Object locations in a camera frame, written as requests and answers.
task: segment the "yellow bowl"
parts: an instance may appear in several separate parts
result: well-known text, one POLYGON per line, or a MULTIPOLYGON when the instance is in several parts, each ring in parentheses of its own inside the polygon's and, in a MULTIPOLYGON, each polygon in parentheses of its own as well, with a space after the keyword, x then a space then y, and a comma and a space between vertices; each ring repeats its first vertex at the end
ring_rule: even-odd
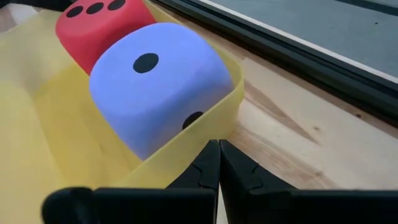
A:
MULTIPOLYGON (((178 23, 145 3, 159 22, 178 23)), ((235 89, 142 162, 93 104, 88 75, 55 36, 59 15, 42 11, 0 35, 0 223, 40 223, 43 199, 68 186, 165 188, 209 139, 229 136, 243 99, 240 66, 210 42, 235 89)))

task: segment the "wooden table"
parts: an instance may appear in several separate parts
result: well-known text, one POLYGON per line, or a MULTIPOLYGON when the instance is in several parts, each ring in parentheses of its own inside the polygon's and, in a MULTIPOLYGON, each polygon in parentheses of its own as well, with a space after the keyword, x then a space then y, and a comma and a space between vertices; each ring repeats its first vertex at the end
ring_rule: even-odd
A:
MULTIPOLYGON (((398 83, 388 74, 205 2, 398 83)), ((15 4, 0 9, 0 32, 38 11, 15 4)), ((398 189, 396 128, 193 22, 173 16, 213 39, 241 64, 245 98, 229 140, 248 156, 300 189, 398 189)))

